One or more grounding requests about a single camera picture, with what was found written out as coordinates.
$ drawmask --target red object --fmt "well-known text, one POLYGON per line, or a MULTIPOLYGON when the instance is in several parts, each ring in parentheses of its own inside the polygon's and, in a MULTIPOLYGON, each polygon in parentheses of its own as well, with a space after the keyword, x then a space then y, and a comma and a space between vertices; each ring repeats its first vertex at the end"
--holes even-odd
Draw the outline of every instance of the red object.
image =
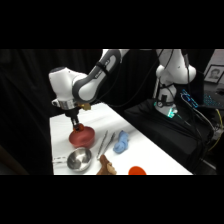
POLYGON ((146 176, 147 174, 142 168, 135 166, 129 170, 129 175, 130 176, 146 176))
POLYGON ((90 127, 85 127, 81 132, 73 131, 69 136, 69 141, 75 148, 90 149, 95 141, 95 131, 90 127))

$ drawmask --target white cable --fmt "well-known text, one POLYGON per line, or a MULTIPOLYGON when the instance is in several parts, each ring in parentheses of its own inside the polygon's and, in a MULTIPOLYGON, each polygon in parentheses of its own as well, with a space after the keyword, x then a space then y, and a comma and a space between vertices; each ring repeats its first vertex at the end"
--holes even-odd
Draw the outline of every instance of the white cable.
MULTIPOLYGON (((192 107, 192 105, 191 104, 189 104, 184 98, 183 98, 183 96, 187 96, 186 94, 181 94, 181 98, 182 98, 182 100, 185 102, 185 103, 187 103, 190 107, 192 107)), ((194 111, 196 111, 198 114, 200 114, 208 123, 209 123, 209 125, 212 127, 212 130, 215 132, 215 128, 213 127, 213 125, 212 125, 212 123, 201 113, 201 112, 199 112, 198 110, 196 110, 195 108, 193 108, 193 110, 194 111)))

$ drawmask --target brown object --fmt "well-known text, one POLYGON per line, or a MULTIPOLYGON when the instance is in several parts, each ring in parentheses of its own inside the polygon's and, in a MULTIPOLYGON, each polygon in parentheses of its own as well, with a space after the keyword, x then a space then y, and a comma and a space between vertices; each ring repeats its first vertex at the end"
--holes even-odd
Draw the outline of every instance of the brown object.
POLYGON ((85 104, 78 103, 78 107, 82 108, 85 111, 91 110, 91 105, 89 103, 85 103, 85 104))
POLYGON ((73 131, 74 131, 75 133, 79 133, 79 132, 84 131, 84 129, 85 129, 84 125, 83 125, 83 124, 79 124, 78 131, 77 131, 75 128, 73 128, 73 131))
POLYGON ((117 172, 115 171, 112 163, 107 160, 105 155, 100 157, 100 163, 102 164, 101 170, 98 172, 98 176, 109 176, 109 175, 116 175, 117 172))

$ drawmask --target blue toy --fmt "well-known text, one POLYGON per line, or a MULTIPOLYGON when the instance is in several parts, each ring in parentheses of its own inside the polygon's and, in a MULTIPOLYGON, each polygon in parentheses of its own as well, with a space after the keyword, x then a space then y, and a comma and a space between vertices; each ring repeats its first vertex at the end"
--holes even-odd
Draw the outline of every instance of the blue toy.
POLYGON ((121 154, 128 148, 128 134, 121 131, 119 134, 119 142, 114 146, 114 152, 121 154))

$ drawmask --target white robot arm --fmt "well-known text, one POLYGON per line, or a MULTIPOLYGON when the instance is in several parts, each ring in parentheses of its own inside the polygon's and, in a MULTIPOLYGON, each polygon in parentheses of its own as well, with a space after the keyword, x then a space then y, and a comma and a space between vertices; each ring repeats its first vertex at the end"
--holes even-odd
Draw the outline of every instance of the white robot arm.
MULTIPOLYGON (((65 110, 66 116, 79 123, 77 115, 80 108, 78 105, 91 103, 97 98, 98 92, 107 76, 122 62, 123 57, 129 50, 104 49, 100 61, 88 76, 64 67, 52 70, 49 78, 52 88, 57 95, 57 99, 52 102, 53 105, 61 107, 65 110)), ((157 49, 156 51, 160 55, 162 50, 157 49)), ((160 56, 161 65, 157 69, 157 86, 160 81, 161 89, 155 105, 160 113, 169 117, 173 117, 177 113, 176 106, 173 103, 173 98, 176 95, 173 83, 188 83, 188 71, 181 49, 174 49, 170 60, 171 53, 172 49, 165 49, 160 56)), ((196 70, 190 66, 189 72, 191 82, 196 76, 196 70)))

